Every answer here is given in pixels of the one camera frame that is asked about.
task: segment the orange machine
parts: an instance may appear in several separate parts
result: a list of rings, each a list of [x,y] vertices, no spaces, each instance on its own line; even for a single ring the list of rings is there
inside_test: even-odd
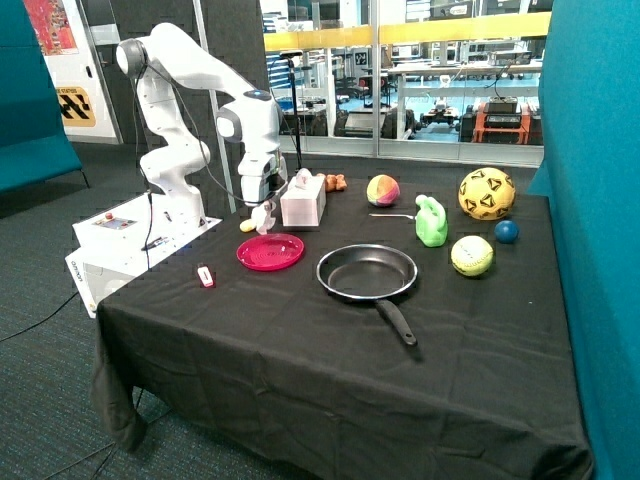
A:
[[[472,142],[527,145],[531,132],[531,109],[512,97],[494,97],[476,111]]]

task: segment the pan handle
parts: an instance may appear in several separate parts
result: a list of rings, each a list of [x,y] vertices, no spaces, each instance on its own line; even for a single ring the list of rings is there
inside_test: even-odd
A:
[[[381,299],[376,300],[376,309],[384,319],[393,324],[400,337],[402,337],[404,343],[410,346],[414,346],[418,343],[416,337],[413,336],[407,321],[404,319],[402,312],[398,310],[398,307],[389,300]]]

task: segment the small blue ball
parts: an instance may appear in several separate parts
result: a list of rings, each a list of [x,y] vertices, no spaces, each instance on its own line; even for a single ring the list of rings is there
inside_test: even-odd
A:
[[[518,238],[520,229],[515,222],[511,220],[503,220],[496,225],[494,230],[496,239],[500,243],[513,243]]]

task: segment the yellow sign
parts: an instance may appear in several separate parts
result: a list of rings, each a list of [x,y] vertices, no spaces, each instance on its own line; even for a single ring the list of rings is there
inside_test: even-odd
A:
[[[551,12],[542,12],[381,25],[380,44],[543,37],[549,31],[550,21]],[[264,36],[264,46],[267,52],[353,47],[371,45],[372,41],[373,30],[368,25],[353,28],[268,33]]]
[[[96,117],[84,88],[60,87],[56,92],[65,127],[95,127]]]

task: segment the yellow soccer ball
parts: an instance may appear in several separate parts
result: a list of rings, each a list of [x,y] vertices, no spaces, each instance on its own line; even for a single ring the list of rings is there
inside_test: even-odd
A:
[[[497,220],[509,213],[516,199],[511,177],[497,168],[485,167],[465,177],[458,190],[462,210],[478,220]]]

